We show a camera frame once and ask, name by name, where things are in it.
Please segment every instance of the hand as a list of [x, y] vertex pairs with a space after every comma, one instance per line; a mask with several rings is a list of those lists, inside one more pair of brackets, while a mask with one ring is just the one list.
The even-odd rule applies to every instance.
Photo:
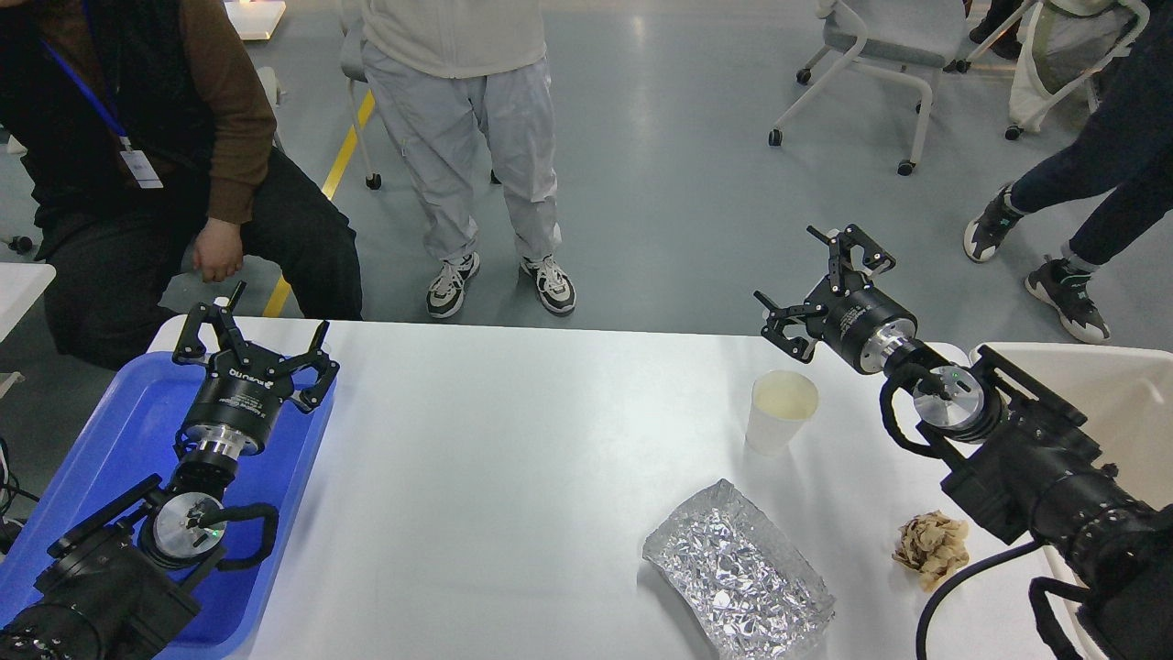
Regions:
[[196, 236], [195, 246], [191, 265], [202, 271], [204, 281], [223, 281], [244, 265], [238, 224], [209, 217], [208, 224]]

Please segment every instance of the blue tray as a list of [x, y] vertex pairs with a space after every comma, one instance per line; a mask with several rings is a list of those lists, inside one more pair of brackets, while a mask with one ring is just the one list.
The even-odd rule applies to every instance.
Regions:
[[[99, 402], [69, 456], [4, 564], [0, 564], [0, 626], [38, 601], [36, 577], [52, 559], [46, 549], [151, 474], [171, 477], [177, 465], [175, 431], [204, 379], [204, 370], [171, 363], [171, 355], [147, 354], [127, 365]], [[308, 385], [313, 372], [298, 375]], [[301, 415], [291, 403], [282, 409], [267, 449], [240, 457], [240, 470], [228, 489], [225, 505], [264, 502], [280, 512], [272, 556], [246, 571], [213, 571], [194, 596], [199, 615], [156, 658], [213, 660], [231, 653], [256, 627], [310, 478], [310, 469], [333, 407], [334, 388], [321, 406]], [[232, 523], [224, 539], [228, 558], [251, 556], [260, 539], [260, 522]]]

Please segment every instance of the gray sneaker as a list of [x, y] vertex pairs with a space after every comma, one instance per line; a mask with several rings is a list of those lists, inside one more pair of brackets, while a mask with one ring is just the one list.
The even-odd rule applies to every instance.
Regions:
[[1103, 345], [1112, 334], [1096, 308], [1096, 302], [1087, 297], [1091, 273], [1060, 267], [1065, 260], [1047, 260], [1028, 274], [1023, 284], [1032, 295], [1059, 312], [1059, 322], [1072, 338], [1085, 345]]
[[555, 263], [552, 256], [540, 260], [521, 259], [521, 271], [534, 278], [537, 286], [537, 299], [551, 313], [560, 315], [575, 309], [575, 285], [570, 283], [570, 277]]
[[969, 220], [965, 232], [962, 236], [962, 247], [965, 256], [977, 263], [985, 263], [994, 258], [1006, 233], [1018, 224], [1022, 213], [1006, 207], [1003, 198], [1010, 184], [1006, 183], [998, 190], [997, 196], [985, 204], [982, 215]]
[[465, 304], [465, 284], [481, 270], [481, 256], [473, 252], [459, 263], [441, 261], [440, 274], [428, 285], [428, 313], [448, 318]]

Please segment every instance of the crumpled paper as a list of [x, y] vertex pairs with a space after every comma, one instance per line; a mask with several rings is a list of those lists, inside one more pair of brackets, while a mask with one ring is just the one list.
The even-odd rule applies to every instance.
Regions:
[[921, 588], [931, 592], [969, 564], [965, 537], [969, 523], [940, 511], [922, 513], [900, 529], [891, 558], [921, 573]]

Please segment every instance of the brown sweater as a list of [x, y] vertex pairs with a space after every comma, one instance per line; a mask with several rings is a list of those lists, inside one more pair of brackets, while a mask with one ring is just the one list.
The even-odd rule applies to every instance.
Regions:
[[[46, 41], [104, 97], [106, 82], [81, 0], [42, 0], [32, 8]], [[253, 191], [269, 173], [277, 120], [223, 0], [179, 0], [179, 33], [196, 91], [216, 117], [208, 216], [242, 224], [252, 219]], [[118, 148], [110, 132], [110, 149]], [[160, 175], [176, 169], [165, 158], [148, 156]], [[129, 171], [126, 176], [134, 185]]]

